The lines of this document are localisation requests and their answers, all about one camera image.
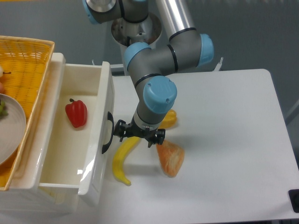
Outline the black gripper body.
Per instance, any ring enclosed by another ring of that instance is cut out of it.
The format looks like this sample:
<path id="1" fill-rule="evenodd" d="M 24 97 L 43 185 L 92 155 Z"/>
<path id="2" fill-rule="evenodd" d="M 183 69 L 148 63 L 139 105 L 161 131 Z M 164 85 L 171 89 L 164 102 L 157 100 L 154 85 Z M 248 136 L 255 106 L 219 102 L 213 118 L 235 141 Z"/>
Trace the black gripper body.
<path id="1" fill-rule="evenodd" d="M 139 137 L 146 139 L 148 142 L 158 142 L 158 137 L 156 136 L 157 129 L 152 129 L 148 126 L 140 128 L 134 119 L 129 124 L 125 124 L 124 128 L 124 137 Z"/>

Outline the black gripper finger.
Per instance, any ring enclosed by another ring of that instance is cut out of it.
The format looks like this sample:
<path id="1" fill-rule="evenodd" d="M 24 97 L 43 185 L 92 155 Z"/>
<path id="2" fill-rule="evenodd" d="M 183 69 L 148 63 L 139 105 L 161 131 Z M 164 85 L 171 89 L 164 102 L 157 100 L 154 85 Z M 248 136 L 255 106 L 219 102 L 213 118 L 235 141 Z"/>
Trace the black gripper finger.
<path id="1" fill-rule="evenodd" d="M 122 142 L 126 132 L 126 122 L 124 120 L 118 120 L 114 126 L 114 136 L 119 137 L 119 141 Z"/>
<path id="2" fill-rule="evenodd" d="M 149 135 L 147 136 L 148 148 L 155 144 L 162 145 L 165 139 L 165 133 L 166 130 L 160 128 L 150 131 Z"/>

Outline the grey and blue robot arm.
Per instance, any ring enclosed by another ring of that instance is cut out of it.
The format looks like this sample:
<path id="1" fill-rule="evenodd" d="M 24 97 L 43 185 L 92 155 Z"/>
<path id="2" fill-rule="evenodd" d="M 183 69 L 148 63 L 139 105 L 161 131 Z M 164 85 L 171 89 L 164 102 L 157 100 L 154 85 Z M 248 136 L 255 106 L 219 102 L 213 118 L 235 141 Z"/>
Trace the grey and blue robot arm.
<path id="1" fill-rule="evenodd" d="M 129 74 L 139 102 L 130 123 L 113 123 L 112 136 L 139 137 L 149 145 L 161 145 L 165 130 L 162 120 L 177 96 L 170 74 L 212 61 L 214 45 L 199 34 L 184 0 L 158 0 L 160 19 L 153 20 L 146 0 L 85 0 L 91 23 L 113 21 L 114 39 L 125 51 L 124 70 Z"/>

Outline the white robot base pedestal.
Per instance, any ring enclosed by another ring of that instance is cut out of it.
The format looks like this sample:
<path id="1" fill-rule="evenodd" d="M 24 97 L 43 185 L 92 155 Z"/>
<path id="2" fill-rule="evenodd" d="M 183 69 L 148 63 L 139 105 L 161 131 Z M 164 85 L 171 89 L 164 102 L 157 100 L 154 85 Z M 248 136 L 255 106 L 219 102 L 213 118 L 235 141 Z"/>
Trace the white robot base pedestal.
<path id="1" fill-rule="evenodd" d="M 151 48 L 155 48 L 162 33 L 162 24 L 156 15 L 149 12 L 142 21 L 132 22 L 124 18 L 114 20 L 111 33 L 120 47 L 124 74 L 128 76 L 129 73 L 124 60 L 125 50 L 135 42 L 145 42 Z"/>

